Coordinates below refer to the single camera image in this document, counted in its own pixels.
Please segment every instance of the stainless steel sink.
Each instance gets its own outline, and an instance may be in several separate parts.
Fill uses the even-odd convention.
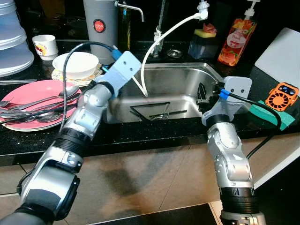
[[[135,77],[140,81],[140,73]],[[202,112],[199,111],[197,103],[208,102],[212,95],[212,83],[222,80],[223,78],[206,63],[146,64],[145,83],[149,97],[144,97],[134,81],[130,80],[120,90],[118,97],[109,102],[106,122],[141,121],[130,107],[147,104],[152,106],[134,107],[146,119],[162,119],[162,116],[150,116],[175,111],[186,112],[169,114],[167,119],[200,117]],[[199,85],[204,86],[205,97],[199,97]]]

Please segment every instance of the white cable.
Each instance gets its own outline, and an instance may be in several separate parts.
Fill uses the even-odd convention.
[[[144,96],[146,96],[146,93],[145,93],[143,87],[140,85],[140,83],[137,81],[137,79],[134,76],[132,77],[132,79],[135,82],[135,84],[137,85],[137,87],[142,91],[142,93],[144,94]]]
[[[149,57],[152,49],[162,40],[164,39],[167,35],[169,35],[171,32],[173,32],[175,29],[177,29],[178,27],[180,27],[182,24],[186,23],[187,21],[190,21],[192,19],[199,19],[200,18],[200,13],[196,13],[192,16],[189,16],[188,18],[180,21],[178,24],[174,25],[171,29],[169,29],[166,33],[164,33],[159,39],[157,39],[152,45],[151,47],[148,49],[143,61],[142,61],[142,68],[141,68],[141,81],[142,81],[142,89],[143,89],[143,94],[145,97],[148,97],[148,92],[146,89],[146,84],[145,84],[145,79],[144,79],[144,69],[145,69],[145,64],[147,61],[147,58]],[[135,83],[137,84],[137,86],[140,88],[140,84],[138,83],[138,81],[134,80]]]

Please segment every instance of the white cup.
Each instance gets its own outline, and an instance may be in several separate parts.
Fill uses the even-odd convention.
[[[34,36],[32,42],[37,51],[37,54],[42,60],[53,60],[58,56],[58,49],[55,41],[55,36],[50,34],[42,34]]]

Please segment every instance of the orange fan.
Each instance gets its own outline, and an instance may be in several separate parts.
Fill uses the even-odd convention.
[[[270,91],[265,101],[266,105],[277,111],[284,111],[289,105],[293,105],[298,98],[299,89],[288,84],[280,83]]]

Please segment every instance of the white bowl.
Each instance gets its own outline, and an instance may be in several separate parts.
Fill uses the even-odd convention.
[[[68,53],[56,57],[52,65],[62,72]],[[70,79],[83,79],[89,77],[96,70],[99,59],[87,52],[75,52],[67,62],[66,77]]]

